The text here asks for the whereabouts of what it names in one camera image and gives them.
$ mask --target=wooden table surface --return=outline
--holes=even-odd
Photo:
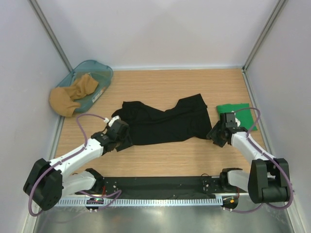
[[[173,108],[179,99],[198,93],[207,104],[212,127],[218,121],[217,105],[250,103],[239,69],[118,71],[89,113],[110,118],[121,108],[123,101],[135,100],[166,110]],[[92,116],[81,117],[80,122],[88,137],[105,127],[102,120]],[[264,146],[260,131],[252,132],[252,137]],[[83,142],[75,117],[66,118],[56,156],[66,154]],[[250,168],[242,154],[232,146],[220,148],[211,140],[198,138],[113,151],[87,163],[78,172],[89,167],[104,177],[219,175],[227,167],[240,167],[245,171]]]

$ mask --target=beige fabric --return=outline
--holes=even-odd
[[[71,86],[54,88],[50,93],[50,105],[59,115],[71,117],[74,110],[81,107],[80,103],[73,100],[92,94],[97,86],[98,82],[89,74],[85,74]]]

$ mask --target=black garment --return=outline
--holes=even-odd
[[[112,114],[117,115],[129,124],[134,145],[180,142],[191,137],[206,139],[211,130],[201,94],[180,99],[165,112],[140,101],[123,102],[122,108]]]

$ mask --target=plastic basket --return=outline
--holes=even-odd
[[[80,63],[72,72],[70,72],[58,86],[70,86],[76,79],[81,78],[84,74],[90,74],[93,79],[98,81],[95,91],[79,100],[74,100],[81,104],[80,108],[74,110],[75,113],[85,113],[93,103],[102,95],[110,86],[113,76],[113,70],[109,66],[103,65],[94,60],[87,60]]]

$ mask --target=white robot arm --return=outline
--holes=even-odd
[[[107,152],[114,149],[120,151],[133,145],[129,136],[129,126],[120,120],[119,116],[107,122],[106,128],[105,133],[93,134],[86,145],[83,144],[63,156],[50,161],[44,159],[36,161],[24,185],[24,192],[31,196],[31,191],[35,188],[31,198],[44,211],[51,209],[62,197],[69,194],[82,190],[98,193],[104,186],[104,178],[97,171],[89,168],[80,174],[72,175],[72,173]],[[35,187],[35,183],[48,169],[50,171]]]
[[[266,152],[244,127],[238,127],[234,113],[220,115],[220,120],[208,133],[208,139],[223,147],[226,143],[237,148],[251,165],[250,173],[239,168],[226,168],[221,180],[249,193],[254,203],[288,201],[290,199],[289,166],[285,159],[277,159]]]

